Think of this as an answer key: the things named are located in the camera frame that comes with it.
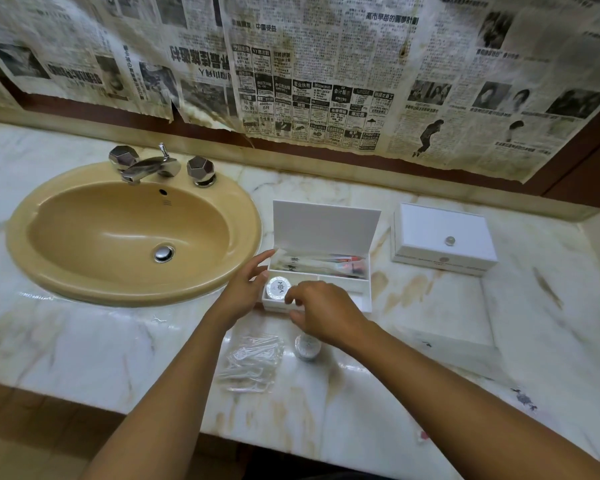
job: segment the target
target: beige sink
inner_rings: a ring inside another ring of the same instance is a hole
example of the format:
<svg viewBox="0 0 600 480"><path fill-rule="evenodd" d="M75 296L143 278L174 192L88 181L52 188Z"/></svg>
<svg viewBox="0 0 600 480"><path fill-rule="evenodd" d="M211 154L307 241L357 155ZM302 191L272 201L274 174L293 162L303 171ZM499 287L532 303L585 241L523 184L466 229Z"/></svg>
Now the beige sink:
<svg viewBox="0 0 600 480"><path fill-rule="evenodd" d="M229 177L198 188L181 171L131 186L108 162L40 185L6 232L11 257L43 288L118 306L213 290L254 255L260 236L257 209Z"/></svg>

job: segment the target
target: sink drain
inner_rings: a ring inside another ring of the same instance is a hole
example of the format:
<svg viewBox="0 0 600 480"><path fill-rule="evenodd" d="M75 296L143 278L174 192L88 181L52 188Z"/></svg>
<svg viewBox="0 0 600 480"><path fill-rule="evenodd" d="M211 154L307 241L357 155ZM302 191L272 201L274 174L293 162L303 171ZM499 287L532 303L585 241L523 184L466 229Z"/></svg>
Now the sink drain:
<svg viewBox="0 0 600 480"><path fill-rule="evenodd" d="M171 261L174 254L176 254L176 250L171 246L160 246L153 253L153 260L156 262Z"/></svg>

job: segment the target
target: hand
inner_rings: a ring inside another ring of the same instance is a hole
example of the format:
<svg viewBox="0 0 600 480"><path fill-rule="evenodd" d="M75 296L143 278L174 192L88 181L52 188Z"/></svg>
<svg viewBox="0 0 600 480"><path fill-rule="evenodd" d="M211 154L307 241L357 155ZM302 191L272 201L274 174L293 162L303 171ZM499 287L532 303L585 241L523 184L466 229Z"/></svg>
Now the hand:
<svg viewBox="0 0 600 480"><path fill-rule="evenodd" d="M269 272L267 266L258 265L272 257L275 252L275 249L270 249L251 258L236 271L216 302L209 308L207 315L213 315L214 322L221 324L224 331L229 330L238 319L249 313L262 297Z"/></svg>
<svg viewBox="0 0 600 480"><path fill-rule="evenodd" d="M296 300L304 313L291 310L291 321L309 335L338 348L351 346L364 333L368 320L342 288L323 281L304 281L292 286L285 303Z"/></svg>

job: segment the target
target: white marble surface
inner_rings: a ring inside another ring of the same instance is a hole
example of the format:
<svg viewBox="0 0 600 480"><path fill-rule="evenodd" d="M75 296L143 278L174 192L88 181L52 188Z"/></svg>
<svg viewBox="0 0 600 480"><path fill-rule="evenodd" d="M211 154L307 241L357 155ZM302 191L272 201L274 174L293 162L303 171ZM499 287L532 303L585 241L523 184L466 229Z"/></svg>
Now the white marble surface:
<svg viewBox="0 0 600 480"><path fill-rule="evenodd" d="M218 291L170 306L110 308L53 296L28 281L4 245L17 204L49 178L105 160L115 145L0 124L0 383L126 413L195 329ZM522 396L465 374L600 460L600 265L577 225L503 209L216 161L252 196L272 243L273 198L382 209L372 247L374 320L497 346ZM483 278L390 261L395 205L417 201L487 217L500 263ZM399 479L458 474L359 363L325 347L291 352L297 329L253 312L229 332L275 333L285 355L268 394L214 384L203 431Z"/></svg>

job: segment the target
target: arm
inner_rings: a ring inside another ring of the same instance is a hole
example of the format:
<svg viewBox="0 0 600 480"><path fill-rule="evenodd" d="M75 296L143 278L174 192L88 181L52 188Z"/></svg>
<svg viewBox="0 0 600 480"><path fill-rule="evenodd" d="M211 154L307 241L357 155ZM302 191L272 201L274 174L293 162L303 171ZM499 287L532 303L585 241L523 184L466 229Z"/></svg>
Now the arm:
<svg viewBox="0 0 600 480"><path fill-rule="evenodd" d="M274 252L265 251L238 270L180 352L92 460L82 480L184 478L224 334L262 296L267 267L258 265Z"/></svg>
<svg viewBox="0 0 600 480"><path fill-rule="evenodd" d="M593 457L368 321L341 288L303 282L293 300L305 313L291 320L368 368L465 479L600 480Z"/></svg>

